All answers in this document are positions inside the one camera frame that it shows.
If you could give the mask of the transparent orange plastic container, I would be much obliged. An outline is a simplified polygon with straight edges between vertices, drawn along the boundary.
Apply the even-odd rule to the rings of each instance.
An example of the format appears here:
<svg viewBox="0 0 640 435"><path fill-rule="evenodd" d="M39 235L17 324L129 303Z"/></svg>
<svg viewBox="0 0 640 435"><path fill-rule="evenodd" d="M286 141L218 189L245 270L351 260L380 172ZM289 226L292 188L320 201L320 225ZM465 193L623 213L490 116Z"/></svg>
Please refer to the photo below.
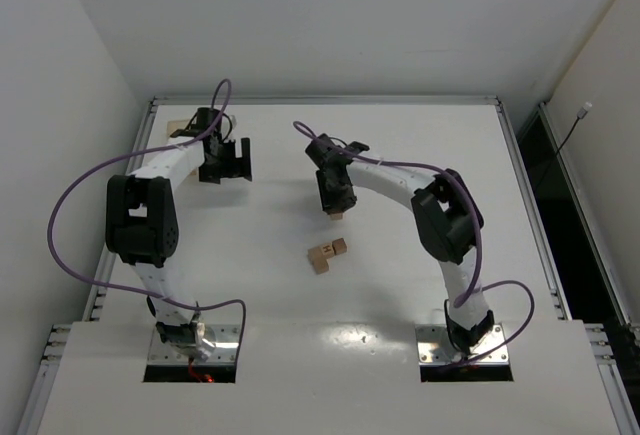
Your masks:
<svg viewBox="0 0 640 435"><path fill-rule="evenodd" d="M176 131L184 130L187 124L188 124L187 120L169 121L166 126L167 136L171 137Z"/></svg>

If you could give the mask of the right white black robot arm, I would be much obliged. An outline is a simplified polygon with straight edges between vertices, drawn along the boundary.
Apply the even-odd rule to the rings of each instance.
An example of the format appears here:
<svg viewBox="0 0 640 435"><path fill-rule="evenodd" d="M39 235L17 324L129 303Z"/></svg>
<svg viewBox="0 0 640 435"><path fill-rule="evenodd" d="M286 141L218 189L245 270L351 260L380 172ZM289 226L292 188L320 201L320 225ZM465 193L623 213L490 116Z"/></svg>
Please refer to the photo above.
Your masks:
<svg viewBox="0 0 640 435"><path fill-rule="evenodd" d="M400 164L369 160L362 155L368 149L360 142L341 147L326 134L309 143L305 153L317 167L322 210L337 215L353 208L356 187L407 208L422 247L442 271L450 341L459 352L470 355L494 323L480 285L482 215L456 171L416 172Z"/></svg>

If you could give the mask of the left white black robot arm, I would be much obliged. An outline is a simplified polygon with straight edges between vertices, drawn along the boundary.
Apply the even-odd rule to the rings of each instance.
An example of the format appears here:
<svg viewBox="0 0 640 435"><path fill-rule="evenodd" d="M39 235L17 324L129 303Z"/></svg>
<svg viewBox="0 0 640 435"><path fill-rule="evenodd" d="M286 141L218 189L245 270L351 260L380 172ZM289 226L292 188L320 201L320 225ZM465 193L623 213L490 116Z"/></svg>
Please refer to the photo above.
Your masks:
<svg viewBox="0 0 640 435"><path fill-rule="evenodd" d="M233 138L236 125L235 117L200 107L157 155L107 184L108 250L139 277L161 342L195 359L211 355L214 333L174 256L180 238L174 194L191 175L210 184L252 178L250 140Z"/></svg>

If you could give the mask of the wooden block letter H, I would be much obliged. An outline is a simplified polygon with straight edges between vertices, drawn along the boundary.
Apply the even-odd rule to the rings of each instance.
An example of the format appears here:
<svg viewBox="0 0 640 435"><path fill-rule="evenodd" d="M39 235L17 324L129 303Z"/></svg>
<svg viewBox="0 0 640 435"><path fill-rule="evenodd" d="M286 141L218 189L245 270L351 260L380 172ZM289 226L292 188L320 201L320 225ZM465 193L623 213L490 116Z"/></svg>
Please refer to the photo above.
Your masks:
<svg viewBox="0 0 640 435"><path fill-rule="evenodd" d="M321 245L320 252L322 257L325 259L330 259L335 256L335 250L331 243Z"/></svg>

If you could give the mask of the front left wooden block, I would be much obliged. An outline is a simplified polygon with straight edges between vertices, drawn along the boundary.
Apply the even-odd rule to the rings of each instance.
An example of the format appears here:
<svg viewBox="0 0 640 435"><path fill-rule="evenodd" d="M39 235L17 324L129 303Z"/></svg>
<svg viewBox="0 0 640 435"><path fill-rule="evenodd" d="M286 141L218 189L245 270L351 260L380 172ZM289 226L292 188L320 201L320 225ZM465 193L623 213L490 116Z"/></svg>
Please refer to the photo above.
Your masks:
<svg viewBox="0 0 640 435"><path fill-rule="evenodd" d="M329 271L328 259L320 247L310 249L308 251L308 259L317 275L324 274Z"/></svg>

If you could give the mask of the wooden cube beside H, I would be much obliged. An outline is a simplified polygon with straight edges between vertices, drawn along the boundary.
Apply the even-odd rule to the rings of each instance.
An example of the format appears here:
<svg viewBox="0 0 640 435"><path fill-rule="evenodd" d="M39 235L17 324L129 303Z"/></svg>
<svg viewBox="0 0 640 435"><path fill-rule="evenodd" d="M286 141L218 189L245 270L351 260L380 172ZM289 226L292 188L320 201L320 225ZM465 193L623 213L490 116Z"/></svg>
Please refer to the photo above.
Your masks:
<svg viewBox="0 0 640 435"><path fill-rule="evenodd" d="M331 246L336 256L345 254L348 251L348 246L343 238L333 240Z"/></svg>

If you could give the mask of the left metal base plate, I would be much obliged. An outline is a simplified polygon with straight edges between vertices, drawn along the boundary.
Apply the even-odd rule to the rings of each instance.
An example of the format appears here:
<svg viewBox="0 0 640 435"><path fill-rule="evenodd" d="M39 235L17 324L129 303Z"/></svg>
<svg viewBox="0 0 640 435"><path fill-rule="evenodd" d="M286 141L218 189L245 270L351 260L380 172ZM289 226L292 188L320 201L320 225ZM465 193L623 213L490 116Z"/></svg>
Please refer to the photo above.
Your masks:
<svg viewBox="0 0 640 435"><path fill-rule="evenodd" d="M208 325L204 347L194 357L196 366L231 367L235 364L240 335L239 325ZM177 351L168 343L162 343L156 329L153 330L147 364L151 366L187 366L188 355Z"/></svg>

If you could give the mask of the metal base plate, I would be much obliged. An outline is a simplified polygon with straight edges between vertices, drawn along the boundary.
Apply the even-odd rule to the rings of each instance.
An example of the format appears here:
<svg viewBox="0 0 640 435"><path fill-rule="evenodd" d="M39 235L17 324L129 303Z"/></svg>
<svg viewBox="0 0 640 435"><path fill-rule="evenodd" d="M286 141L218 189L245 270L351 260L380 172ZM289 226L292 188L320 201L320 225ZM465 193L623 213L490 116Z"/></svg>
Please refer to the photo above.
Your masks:
<svg viewBox="0 0 640 435"><path fill-rule="evenodd" d="M505 334L500 324L494 325L469 355L456 349L447 334L445 325L417 325L415 327L419 364L435 368L471 360L472 365L481 367L508 366L510 357L505 344Z"/></svg>
<svg viewBox="0 0 640 435"><path fill-rule="evenodd" d="M231 367L235 364L240 335L239 325L208 325L204 347L194 357L196 366ZM162 343L156 329L153 330L147 364L151 366L187 366L188 355L177 351L168 343Z"/></svg>

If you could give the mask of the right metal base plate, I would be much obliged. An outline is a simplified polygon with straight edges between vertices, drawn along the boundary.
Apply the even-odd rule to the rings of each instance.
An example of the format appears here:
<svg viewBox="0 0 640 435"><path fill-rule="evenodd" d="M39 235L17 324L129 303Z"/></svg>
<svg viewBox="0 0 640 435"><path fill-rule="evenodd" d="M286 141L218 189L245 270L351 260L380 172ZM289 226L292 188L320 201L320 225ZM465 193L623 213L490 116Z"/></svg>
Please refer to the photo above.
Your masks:
<svg viewBox="0 0 640 435"><path fill-rule="evenodd" d="M508 366L510 357L505 344L505 334L500 324L494 325L469 355L456 349L447 334L445 325L417 325L415 327L419 364L435 368L471 360L472 365L481 367Z"/></svg>

